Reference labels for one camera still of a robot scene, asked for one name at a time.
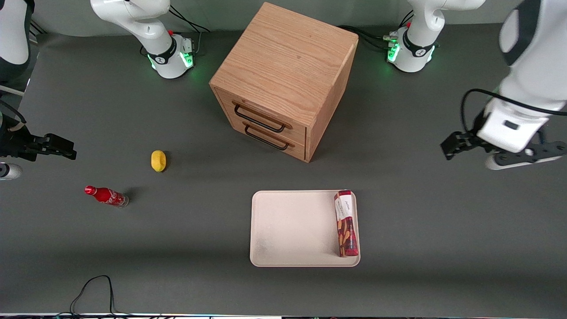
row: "plastic tray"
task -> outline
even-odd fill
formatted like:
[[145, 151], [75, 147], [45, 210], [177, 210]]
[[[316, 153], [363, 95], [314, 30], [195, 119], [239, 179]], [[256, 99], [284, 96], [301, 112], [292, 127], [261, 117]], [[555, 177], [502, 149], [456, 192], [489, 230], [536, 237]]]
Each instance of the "plastic tray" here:
[[339, 257], [335, 194], [259, 191], [252, 197], [250, 261], [256, 267], [354, 267], [360, 262], [356, 197], [353, 222], [358, 256]]

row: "cable connector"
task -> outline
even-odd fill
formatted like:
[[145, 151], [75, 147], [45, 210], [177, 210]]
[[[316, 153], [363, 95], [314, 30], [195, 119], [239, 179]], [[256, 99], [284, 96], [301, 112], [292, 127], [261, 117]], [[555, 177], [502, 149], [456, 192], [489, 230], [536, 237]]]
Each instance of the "cable connector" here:
[[382, 40], [392, 43], [397, 43], [397, 36], [396, 35], [384, 35], [382, 36]]

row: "bottle cap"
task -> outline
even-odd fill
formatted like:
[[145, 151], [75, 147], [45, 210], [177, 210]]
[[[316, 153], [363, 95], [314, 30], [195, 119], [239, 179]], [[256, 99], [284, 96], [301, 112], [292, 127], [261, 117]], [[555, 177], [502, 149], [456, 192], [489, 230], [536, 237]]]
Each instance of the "bottle cap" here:
[[94, 186], [87, 186], [84, 188], [84, 193], [87, 195], [95, 195], [96, 194], [96, 187]]

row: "wooden drawer unit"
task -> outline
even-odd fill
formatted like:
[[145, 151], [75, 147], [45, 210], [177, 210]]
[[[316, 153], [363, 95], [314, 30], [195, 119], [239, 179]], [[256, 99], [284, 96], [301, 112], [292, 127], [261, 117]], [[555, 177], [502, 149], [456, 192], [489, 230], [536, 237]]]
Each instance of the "wooden drawer unit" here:
[[209, 85], [234, 129], [309, 162], [357, 44], [351, 32], [266, 2]]

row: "black metal handle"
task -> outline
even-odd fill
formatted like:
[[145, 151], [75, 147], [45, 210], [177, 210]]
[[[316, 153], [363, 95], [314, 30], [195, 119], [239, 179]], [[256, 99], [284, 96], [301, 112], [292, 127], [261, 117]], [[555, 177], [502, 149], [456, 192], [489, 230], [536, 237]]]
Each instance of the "black metal handle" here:
[[250, 133], [250, 132], [248, 131], [249, 128], [250, 128], [250, 126], [249, 126], [249, 125], [246, 125], [246, 127], [245, 127], [245, 129], [244, 129], [244, 132], [246, 133], [246, 135], [248, 135], [248, 136], [251, 137], [251, 138], [254, 138], [255, 140], [258, 140], [258, 141], [260, 141], [260, 142], [266, 143], [266, 144], [270, 145], [271, 147], [273, 147], [273, 148], [275, 148], [275, 149], [278, 149], [278, 150], [286, 150], [287, 147], [289, 146], [289, 143], [286, 143], [285, 146], [277, 146], [276, 144], [274, 144], [274, 143], [272, 143], [272, 142], [269, 142], [269, 141], [267, 141], [267, 140], [264, 140], [264, 139], [261, 138], [260, 136], [257, 136], [257, 135], [254, 135], [254, 134]]
[[274, 133], [281, 133], [281, 132], [284, 130], [284, 128], [285, 128], [285, 124], [282, 124], [282, 127], [281, 127], [281, 128], [274, 128], [274, 127], [271, 127], [271, 126], [269, 126], [269, 125], [266, 125], [266, 124], [264, 124], [264, 123], [262, 123], [262, 122], [260, 122], [260, 121], [257, 121], [257, 120], [255, 120], [255, 119], [249, 117], [249, 116], [246, 116], [246, 115], [244, 115], [244, 114], [238, 112], [238, 109], [239, 109], [239, 108], [240, 108], [240, 105], [236, 104], [236, 106], [234, 107], [234, 112], [236, 113], [236, 115], [242, 117], [243, 119], [249, 120], [250, 122], [252, 122], [252, 123], [254, 123], [254, 124], [256, 124], [256, 125], [259, 125], [259, 126], [265, 128], [265, 129], [268, 129], [268, 130], [270, 130], [270, 131], [272, 131], [272, 132], [274, 132]]

